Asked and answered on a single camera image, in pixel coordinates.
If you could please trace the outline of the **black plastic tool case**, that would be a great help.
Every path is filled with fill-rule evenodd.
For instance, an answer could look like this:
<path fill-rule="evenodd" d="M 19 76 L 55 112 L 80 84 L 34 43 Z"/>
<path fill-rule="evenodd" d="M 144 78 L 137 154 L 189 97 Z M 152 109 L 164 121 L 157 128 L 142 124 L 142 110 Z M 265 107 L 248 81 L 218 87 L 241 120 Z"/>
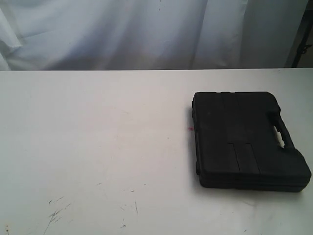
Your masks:
<path fill-rule="evenodd" d="M 269 92 L 197 92 L 196 173 L 205 188 L 300 192 L 311 171 Z"/>

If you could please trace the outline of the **white backdrop curtain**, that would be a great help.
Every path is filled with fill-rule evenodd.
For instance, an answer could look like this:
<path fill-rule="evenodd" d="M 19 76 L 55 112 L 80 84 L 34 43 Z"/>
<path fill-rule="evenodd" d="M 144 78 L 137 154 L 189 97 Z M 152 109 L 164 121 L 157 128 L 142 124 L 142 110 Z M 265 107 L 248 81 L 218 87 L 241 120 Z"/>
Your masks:
<path fill-rule="evenodd" d="M 305 0 L 3 0 L 0 68 L 284 67 Z"/>

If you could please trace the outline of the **black metal stand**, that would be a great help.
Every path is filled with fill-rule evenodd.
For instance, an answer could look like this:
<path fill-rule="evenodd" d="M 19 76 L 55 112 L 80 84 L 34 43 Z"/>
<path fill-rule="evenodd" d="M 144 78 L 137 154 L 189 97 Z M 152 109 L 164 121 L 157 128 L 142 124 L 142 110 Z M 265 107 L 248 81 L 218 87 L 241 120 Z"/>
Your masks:
<path fill-rule="evenodd" d="M 307 2 L 297 35 L 294 41 L 292 68 L 313 67 L 313 1 Z"/>

